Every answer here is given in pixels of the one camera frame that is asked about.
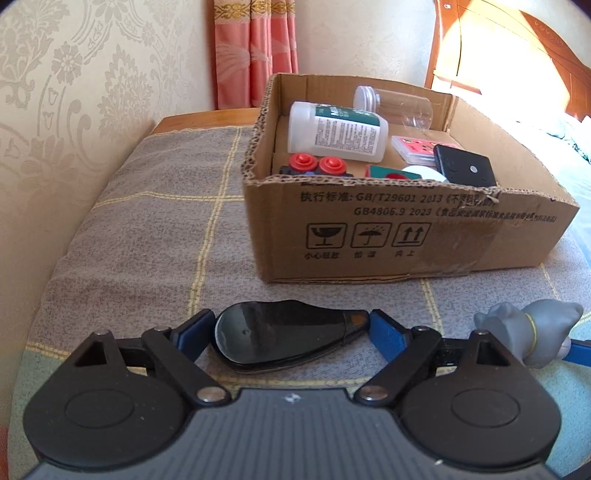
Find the grey rubber animal toy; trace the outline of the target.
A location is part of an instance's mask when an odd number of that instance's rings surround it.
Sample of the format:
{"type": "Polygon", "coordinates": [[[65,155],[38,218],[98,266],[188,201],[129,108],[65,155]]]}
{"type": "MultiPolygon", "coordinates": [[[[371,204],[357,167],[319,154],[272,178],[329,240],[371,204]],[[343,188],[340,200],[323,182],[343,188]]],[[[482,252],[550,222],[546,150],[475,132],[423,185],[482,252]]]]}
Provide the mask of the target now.
{"type": "Polygon", "coordinates": [[[474,323],[493,334],[522,364],[541,369],[573,351],[569,334],[583,313],[578,303],[553,299],[537,300],[522,309],[502,302],[487,313],[476,313],[474,323]]]}

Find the black oval glossy object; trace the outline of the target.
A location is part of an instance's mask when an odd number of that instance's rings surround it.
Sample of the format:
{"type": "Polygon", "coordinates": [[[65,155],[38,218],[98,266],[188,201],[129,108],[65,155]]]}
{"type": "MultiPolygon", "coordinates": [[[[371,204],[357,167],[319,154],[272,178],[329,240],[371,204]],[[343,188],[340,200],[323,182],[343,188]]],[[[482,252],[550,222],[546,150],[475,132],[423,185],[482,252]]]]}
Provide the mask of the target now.
{"type": "Polygon", "coordinates": [[[299,366],[352,343],[369,331],[365,310],[332,309],[298,300],[231,305],[216,319],[214,349],[239,372],[299,366]]]}

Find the mint green oval case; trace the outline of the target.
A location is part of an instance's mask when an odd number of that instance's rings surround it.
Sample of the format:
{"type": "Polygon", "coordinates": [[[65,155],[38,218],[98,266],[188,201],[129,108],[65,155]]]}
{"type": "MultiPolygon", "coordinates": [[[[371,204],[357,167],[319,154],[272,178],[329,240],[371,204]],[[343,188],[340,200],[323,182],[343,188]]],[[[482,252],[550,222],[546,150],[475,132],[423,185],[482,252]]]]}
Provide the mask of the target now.
{"type": "Polygon", "coordinates": [[[448,179],[437,169],[424,165],[409,165],[404,168],[405,172],[420,175],[423,180],[447,182],[448,179]]]}

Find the red wooden toy train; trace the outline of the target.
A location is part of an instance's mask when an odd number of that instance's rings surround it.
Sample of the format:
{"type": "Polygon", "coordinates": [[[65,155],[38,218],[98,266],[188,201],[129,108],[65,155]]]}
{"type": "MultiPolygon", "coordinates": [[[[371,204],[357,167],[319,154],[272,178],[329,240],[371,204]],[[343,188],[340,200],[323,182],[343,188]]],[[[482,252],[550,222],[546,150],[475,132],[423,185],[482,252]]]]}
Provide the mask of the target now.
{"type": "Polygon", "coordinates": [[[367,178],[375,179],[391,179],[391,180],[422,180],[420,174],[413,172],[397,170],[389,167],[383,167],[376,164],[370,164],[366,168],[365,176],[367,178]]]}

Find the black rectangular device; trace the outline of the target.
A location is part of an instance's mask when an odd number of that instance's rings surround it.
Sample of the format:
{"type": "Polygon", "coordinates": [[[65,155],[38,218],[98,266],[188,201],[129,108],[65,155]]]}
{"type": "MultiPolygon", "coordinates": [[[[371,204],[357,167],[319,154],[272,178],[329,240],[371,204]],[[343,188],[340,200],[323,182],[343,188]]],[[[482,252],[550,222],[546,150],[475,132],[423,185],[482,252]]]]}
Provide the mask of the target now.
{"type": "Polygon", "coordinates": [[[434,158],[449,183],[472,187],[497,185],[492,164],[488,157],[459,148],[437,144],[434,158]]]}

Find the pink card pack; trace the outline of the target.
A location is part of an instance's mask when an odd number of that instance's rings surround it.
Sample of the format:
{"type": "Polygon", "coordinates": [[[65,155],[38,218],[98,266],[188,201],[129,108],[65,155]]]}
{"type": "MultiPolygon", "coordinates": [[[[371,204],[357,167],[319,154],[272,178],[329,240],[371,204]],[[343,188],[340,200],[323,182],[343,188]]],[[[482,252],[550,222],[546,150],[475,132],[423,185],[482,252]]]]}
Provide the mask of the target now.
{"type": "Polygon", "coordinates": [[[461,149],[461,146],[455,142],[433,141],[405,136],[393,136],[392,145],[408,165],[422,165],[432,168],[437,167],[434,154],[437,145],[461,149]]]}

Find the medical cotton swab container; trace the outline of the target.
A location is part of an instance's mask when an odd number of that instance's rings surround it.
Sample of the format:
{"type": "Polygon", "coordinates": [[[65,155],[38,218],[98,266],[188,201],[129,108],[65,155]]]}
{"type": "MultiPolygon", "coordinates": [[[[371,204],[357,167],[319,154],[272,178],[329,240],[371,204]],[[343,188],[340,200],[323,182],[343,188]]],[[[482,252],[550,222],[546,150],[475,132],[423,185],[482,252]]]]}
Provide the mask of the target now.
{"type": "Polygon", "coordinates": [[[389,124],[380,115],[304,101],[290,107],[287,152],[317,157],[381,163],[389,138],[389,124]]]}

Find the clear plastic jar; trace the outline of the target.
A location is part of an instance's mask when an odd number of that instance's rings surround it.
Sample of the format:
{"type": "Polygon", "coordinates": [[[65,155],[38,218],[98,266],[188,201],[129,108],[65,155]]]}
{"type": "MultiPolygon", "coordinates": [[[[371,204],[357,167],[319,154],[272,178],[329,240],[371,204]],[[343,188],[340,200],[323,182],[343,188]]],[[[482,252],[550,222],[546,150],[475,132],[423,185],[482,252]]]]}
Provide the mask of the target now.
{"type": "Polygon", "coordinates": [[[433,106],[428,98],[367,85],[356,88],[353,107],[405,127],[430,130],[433,122],[433,106]]]}

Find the checked blanket on table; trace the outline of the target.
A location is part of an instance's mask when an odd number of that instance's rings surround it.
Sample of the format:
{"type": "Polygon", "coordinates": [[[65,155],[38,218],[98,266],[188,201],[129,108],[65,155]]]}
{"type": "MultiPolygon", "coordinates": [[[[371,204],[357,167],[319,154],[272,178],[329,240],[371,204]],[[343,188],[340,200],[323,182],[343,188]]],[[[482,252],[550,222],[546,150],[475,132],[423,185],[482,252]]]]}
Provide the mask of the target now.
{"type": "Polygon", "coordinates": [[[228,128],[148,137],[109,181],[57,262],[26,338],[8,433],[11,478],[37,462],[22,427],[26,403],[95,329],[135,337],[204,308],[296,299],[381,309],[406,326],[464,338],[475,313],[503,301],[590,302],[590,268],[571,235],[533,269],[397,283],[263,283],[240,197],[249,134],[228,128]]]}

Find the brown cardboard box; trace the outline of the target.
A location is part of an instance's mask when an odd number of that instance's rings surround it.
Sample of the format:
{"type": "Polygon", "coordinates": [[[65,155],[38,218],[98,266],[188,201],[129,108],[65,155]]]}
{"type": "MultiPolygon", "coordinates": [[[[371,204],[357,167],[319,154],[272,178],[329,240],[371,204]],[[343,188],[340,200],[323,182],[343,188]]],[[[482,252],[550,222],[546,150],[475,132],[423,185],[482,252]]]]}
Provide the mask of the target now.
{"type": "Polygon", "coordinates": [[[297,101],[346,107],[363,79],[273,75],[242,163],[253,256],[266,282],[377,281],[535,267],[578,204],[520,141],[464,99],[397,81],[377,88],[427,97],[434,137],[484,155],[496,185],[287,176],[287,117],[297,101]]]}

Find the blue bed sheet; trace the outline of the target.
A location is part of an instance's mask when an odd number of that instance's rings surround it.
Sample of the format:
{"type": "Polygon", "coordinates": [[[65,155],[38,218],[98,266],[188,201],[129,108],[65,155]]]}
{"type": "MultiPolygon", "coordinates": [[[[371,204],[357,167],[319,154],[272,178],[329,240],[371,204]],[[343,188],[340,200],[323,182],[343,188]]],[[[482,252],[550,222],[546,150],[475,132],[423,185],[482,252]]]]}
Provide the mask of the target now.
{"type": "Polygon", "coordinates": [[[590,117],[562,113],[537,125],[546,135],[543,162],[580,206],[573,235],[590,248],[590,117]]]}

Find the wooden bed headboard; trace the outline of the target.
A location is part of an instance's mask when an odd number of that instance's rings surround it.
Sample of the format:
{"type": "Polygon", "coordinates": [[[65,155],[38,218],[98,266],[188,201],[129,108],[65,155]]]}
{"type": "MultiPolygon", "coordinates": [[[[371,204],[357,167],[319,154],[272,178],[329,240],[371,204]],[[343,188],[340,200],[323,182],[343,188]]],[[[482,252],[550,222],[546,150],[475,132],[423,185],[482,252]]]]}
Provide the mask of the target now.
{"type": "Polygon", "coordinates": [[[550,26],[497,1],[437,1],[435,10],[426,87],[590,114],[590,68],[550,26]]]}

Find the pink patterned curtain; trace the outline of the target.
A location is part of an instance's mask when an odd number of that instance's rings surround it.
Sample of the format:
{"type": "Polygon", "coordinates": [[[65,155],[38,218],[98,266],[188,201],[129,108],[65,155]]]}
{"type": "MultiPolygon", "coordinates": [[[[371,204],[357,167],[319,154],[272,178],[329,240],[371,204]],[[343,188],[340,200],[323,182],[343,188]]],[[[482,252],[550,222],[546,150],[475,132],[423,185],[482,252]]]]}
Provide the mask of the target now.
{"type": "Polygon", "coordinates": [[[216,101],[219,109],[257,107],[276,73],[297,73],[296,3],[213,3],[216,101]]]}

